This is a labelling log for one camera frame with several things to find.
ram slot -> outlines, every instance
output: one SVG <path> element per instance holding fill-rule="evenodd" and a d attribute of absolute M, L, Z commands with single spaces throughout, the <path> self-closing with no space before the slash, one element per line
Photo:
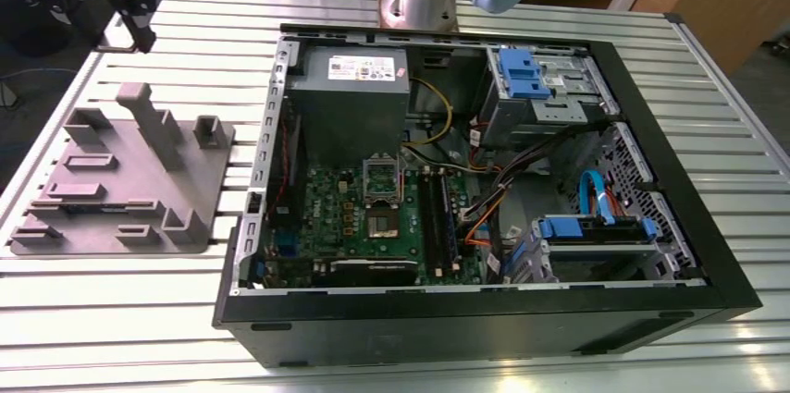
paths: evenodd
<path fill-rule="evenodd" d="M 453 263 L 458 257 L 458 248 L 455 244 L 453 204 L 447 190 L 447 178 L 442 171 L 431 176 L 431 204 L 434 206 L 434 221 L 437 223 L 439 261 L 442 269 L 451 271 Z"/>
<path fill-rule="evenodd" d="M 434 213 L 434 204 L 431 202 L 431 174 L 425 170 L 419 175 L 418 182 L 419 198 L 419 223 L 422 224 L 422 254 L 425 256 L 426 273 L 441 275 L 442 263 L 439 260 L 438 229 Z"/>

green motherboard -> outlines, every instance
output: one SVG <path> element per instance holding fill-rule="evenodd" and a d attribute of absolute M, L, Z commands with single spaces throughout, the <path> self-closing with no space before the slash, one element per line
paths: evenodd
<path fill-rule="evenodd" d="M 427 268 L 421 216 L 421 172 L 406 170 L 401 182 L 394 184 L 387 179 L 391 181 L 386 170 L 370 170 L 369 179 L 365 180 L 362 167 L 309 169 L 302 230 L 291 259 L 279 260 L 283 281 L 281 286 L 310 287 L 310 272 L 314 270 L 311 265 L 322 259 L 337 258 L 417 262 L 417 285 L 481 283 L 481 256 L 477 250 L 458 256 L 453 271 L 442 272 Z M 445 181 L 457 214 L 470 204 L 465 177 L 449 173 Z M 366 206 L 366 184 L 369 190 L 374 187 L 377 192 L 401 189 L 401 203 L 374 203 Z"/>

motherboard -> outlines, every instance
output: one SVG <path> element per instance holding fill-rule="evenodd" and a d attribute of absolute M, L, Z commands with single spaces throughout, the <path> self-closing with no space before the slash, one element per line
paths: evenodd
<path fill-rule="evenodd" d="M 366 165 L 310 167 L 302 229 L 275 232 L 269 285 L 479 284 L 478 250 L 463 249 L 455 239 L 451 246 L 445 241 L 454 237 L 454 219 L 470 204 L 465 177 L 423 168 L 406 169 L 390 181 L 385 164 Z M 371 201 L 373 194 L 389 192 L 395 196 Z M 437 202 L 447 204 L 446 210 Z M 333 275 L 349 280 L 337 281 Z"/>

power supply label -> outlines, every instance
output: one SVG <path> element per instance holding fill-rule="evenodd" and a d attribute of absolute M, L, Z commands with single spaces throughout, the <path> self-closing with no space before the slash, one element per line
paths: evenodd
<path fill-rule="evenodd" d="M 395 81 L 395 59 L 334 55 L 330 57 L 330 80 Z"/>

metal table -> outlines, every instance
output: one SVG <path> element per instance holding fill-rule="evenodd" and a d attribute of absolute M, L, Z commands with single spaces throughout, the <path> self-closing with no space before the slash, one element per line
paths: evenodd
<path fill-rule="evenodd" d="M 66 145 L 72 107 L 128 117 L 123 81 L 152 83 L 177 118 L 233 121 L 215 244 L 193 257 L 20 259 L 0 254 L 0 388 L 274 391 L 768 391 L 790 386 L 789 162 L 684 25 L 662 16 L 467 3 L 463 31 L 613 42 L 765 307 L 620 356 L 266 370 L 211 328 L 230 227 L 243 206 L 283 22 L 371 26 L 374 0 L 165 0 L 150 55 L 92 54 L 0 199 L 0 239 L 20 224 Z"/>

